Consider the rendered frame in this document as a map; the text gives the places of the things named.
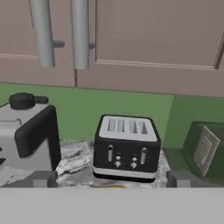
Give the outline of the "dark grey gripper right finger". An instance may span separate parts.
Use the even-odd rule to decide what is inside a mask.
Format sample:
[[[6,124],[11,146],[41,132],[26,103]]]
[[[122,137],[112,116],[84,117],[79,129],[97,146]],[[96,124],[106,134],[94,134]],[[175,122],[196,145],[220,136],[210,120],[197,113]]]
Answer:
[[[221,185],[202,180],[189,171],[168,171],[166,177],[167,187],[221,187]]]

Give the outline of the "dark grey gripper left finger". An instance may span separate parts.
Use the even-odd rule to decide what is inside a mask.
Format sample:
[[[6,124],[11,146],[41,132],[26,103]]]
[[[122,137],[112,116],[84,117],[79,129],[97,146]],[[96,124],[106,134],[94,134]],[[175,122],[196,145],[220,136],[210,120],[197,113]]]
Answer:
[[[57,178],[56,171],[35,171],[27,178],[6,184],[5,187],[57,187]]]

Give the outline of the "mauve cabinet door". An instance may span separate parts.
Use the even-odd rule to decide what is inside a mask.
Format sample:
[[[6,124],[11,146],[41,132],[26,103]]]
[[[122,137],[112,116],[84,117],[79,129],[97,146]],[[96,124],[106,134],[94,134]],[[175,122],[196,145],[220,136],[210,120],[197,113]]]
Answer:
[[[224,97],[224,0],[88,0],[80,88]]]
[[[73,87],[71,0],[49,0],[54,67],[42,67],[31,0],[0,0],[0,83]]]

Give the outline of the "grey and black coffee machine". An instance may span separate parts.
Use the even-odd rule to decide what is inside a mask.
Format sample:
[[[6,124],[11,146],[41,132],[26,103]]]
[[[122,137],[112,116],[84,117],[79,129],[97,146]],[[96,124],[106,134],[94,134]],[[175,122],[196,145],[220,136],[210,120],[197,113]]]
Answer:
[[[61,160],[56,108],[46,96],[16,93],[0,106],[0,187]]]

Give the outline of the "black and silver toaster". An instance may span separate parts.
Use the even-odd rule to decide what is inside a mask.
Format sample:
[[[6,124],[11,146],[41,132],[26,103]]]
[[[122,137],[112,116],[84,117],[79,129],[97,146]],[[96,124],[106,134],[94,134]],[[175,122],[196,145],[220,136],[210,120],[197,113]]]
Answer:
[[[150,117],[101,116],[94,136],[93,174],[98,179],[152,183],[161,138]]]

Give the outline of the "grey wall outlet plate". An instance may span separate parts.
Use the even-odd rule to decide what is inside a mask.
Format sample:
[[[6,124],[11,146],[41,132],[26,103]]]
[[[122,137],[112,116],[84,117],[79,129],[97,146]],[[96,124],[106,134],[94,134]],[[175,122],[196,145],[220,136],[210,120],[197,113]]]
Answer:
[[[207,127],[203,126],[193,160],[203,177],[207,175],[214,154],[221,140]]]

